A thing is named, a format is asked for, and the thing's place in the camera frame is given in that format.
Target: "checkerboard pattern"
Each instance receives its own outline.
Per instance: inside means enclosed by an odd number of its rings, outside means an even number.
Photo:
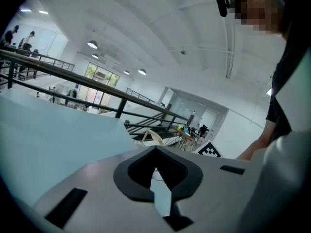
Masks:
[[[218,151],[216,150],[216,148],[213,146],[211,142],[209,142],[200,151],[198,151],[198,154],[213,156],[213,157],[221,157],[221,155],[218,153]]]

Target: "light blue surface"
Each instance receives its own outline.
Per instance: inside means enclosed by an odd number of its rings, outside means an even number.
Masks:
[[[29,206],[84,165],[135,148],[119,119],[13,88],[0,93],[0,173],[12,195]]]

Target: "ceiling light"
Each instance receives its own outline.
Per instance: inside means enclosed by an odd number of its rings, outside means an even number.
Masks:
[[[20,9],[21,12],[31,12],[31,9]]]
[[[270,88],[269,91],[267,91],[266,94],[267,94],[268,96],[271,96],[271,94],[272,94],[272,88]]]
[[[138,72],[142,75],[147,75],[146,70],[145,69],[140,69],[138,70]]]
[[[96,41],[89,41],[87,43],[91,48],[97,49],[97,42]]]

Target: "window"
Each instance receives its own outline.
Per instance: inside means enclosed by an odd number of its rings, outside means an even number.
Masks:
[[[88,64],[84,76],[113,88],[117,86],[117,83],[120,79],[120,76],[109,72],[108,70],[91,62]],[[108,106],[111,97],[111,95],[97,91],[95,89],[91,89],[85,86],[80,87],[79,99],[87,102]]]

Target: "table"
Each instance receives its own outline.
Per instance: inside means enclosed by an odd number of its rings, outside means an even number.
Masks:
[[[184,146],[184,151],[186,151],[189,147],[189,144],[195,141],[195,138],[193,136],[187,135],[182,129],[179,129],[178,126],[172,126],[172,129],[174,129],[177,135],[179,135],[179,137],[181,138],[181,140],[179,141],[178,149],[182,150]]]

